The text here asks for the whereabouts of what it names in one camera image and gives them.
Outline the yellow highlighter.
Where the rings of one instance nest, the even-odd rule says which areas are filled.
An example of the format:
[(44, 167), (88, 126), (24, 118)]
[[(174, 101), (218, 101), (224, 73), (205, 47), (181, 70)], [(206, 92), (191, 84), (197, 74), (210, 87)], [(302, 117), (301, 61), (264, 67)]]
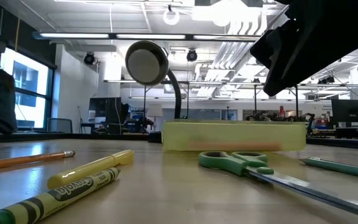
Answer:
[(66, 170), (51, 176), (47, 181), (48, 189), (56, 189), (70, 182), (82, 179), (91, 174), (95, 174), (110, 167), (118, 165), (126, 165), (132, 163), (134, 160), (134, 151), (125, 150), (102, 157), (85, 165)]

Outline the yellow-green Crayola crayon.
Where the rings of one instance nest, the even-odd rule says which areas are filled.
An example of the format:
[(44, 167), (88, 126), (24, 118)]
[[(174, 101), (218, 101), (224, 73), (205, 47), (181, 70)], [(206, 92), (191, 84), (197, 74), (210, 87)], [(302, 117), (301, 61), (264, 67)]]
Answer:
[(0, 209), (0, 224), (34, 224), (115, 181), (120, 169), (110, 167), (61, 187)]

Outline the black monitor on stand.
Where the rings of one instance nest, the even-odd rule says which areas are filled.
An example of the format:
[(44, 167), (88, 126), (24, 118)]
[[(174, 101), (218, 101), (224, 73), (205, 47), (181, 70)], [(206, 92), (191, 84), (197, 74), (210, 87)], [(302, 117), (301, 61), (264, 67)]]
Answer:
[(90, 98), (88, 119), (98, 132), (121, 134), (121, 99)]
[(358, 100), (331, 100), (333, 121), (358, 122)]

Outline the orange pencil pink eraser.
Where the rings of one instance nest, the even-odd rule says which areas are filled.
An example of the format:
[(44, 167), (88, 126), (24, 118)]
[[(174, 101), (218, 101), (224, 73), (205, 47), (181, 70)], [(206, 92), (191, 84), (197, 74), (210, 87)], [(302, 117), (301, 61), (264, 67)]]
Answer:
[(29, 164), (33, 162), (40, 161), (51, 161), (55, 159), (63, 159), (67, 157), (73, 157), (75, 155), (75, 151), (62, 151), (57, 153), (50, 154), (39, 154), (33, 156), (24, 156), (24, 157), (12, 157), (8, 159), (0, 159), (0, 169), (10, 166), (19, 166), (23, 164)]

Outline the red pen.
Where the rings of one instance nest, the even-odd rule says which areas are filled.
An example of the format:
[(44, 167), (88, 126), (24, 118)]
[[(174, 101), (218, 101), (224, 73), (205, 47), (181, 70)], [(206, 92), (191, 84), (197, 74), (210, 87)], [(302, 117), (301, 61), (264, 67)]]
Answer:
[(264, 142), (190, 142), (189, 149), (205, 151), (281, 151), (279, 143)]

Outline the grey mesh office chair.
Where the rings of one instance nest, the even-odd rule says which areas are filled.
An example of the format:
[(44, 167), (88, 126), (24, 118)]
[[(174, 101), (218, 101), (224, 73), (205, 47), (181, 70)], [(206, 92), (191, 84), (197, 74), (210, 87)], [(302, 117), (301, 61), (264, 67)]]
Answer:
[(47, 131), (71, 134), (73, 132), (72, 121), (64, 118), (49, 118)]

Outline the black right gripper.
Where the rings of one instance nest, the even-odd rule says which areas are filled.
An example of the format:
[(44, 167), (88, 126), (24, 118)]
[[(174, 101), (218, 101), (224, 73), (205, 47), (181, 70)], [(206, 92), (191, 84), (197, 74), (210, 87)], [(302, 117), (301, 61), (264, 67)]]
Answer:
[(250, 50), (269, 69), (264, 85), (269, 96), (358, 49), (358, 0), (291, 0), (287, 16), (298, 23), (299, 37), (280, 26)]

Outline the yellow transparent plastic supply box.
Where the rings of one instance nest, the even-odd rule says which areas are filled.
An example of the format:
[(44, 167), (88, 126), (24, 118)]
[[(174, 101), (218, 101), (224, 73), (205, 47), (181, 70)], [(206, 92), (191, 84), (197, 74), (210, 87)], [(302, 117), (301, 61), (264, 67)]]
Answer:
[(206, 142), (279, 143), (281, 151), (301, 151), (306, 146), (306, 127), (299, 122), (279, 121), (167, 121), (162, 129), (162, 144), (166, 151), (193, 151), (188, 144)]

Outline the green handled scissors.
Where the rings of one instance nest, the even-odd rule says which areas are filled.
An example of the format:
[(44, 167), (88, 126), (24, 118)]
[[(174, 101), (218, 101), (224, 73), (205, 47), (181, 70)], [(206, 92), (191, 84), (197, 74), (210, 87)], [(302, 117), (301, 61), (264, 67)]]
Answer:
[(281, 174), (268, 166), (268, 157), (263, 153), (233, 152), (229, 155), (222, 151), (206, 151), (199, 154), (198, 161), (203, 167), (225, 170), (240, 177), (251, 176), (358, 215), (358, 200), (341, 198), (310, 182)]

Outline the black gooseneck desk lamp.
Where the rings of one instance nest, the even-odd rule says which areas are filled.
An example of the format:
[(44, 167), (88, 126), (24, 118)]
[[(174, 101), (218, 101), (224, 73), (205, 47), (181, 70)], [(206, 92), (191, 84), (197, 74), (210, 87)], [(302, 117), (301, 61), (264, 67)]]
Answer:
[(161, 46), (148, 40), (141, 40), (132, 44), (125, 56), (126, 69), (130, 77), (143, 86), (161, 84), (168, 77), (175, 94), (174, 118), (181, 115), (180, 85), (170, 70), (168, 52)]

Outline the teal pencil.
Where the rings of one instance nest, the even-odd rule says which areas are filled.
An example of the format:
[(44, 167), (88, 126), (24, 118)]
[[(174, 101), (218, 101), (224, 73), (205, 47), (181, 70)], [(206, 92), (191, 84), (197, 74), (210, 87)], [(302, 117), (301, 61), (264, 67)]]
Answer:
[(358, 165), (324, 160), (318, 157), (300, 159), (306, 165), (358, 176)]

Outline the overhead strip light bar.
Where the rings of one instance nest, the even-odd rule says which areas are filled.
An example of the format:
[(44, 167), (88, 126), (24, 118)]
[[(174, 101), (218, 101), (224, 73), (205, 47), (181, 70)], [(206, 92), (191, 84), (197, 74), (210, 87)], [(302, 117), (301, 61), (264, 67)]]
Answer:
[(87, 32), (33, 32), (39, 40), (168, 40), (205, 42), (255, 42), (259, 35), (220, 35), (220, 34), (141, 34), (141, 33), (87, 33)]

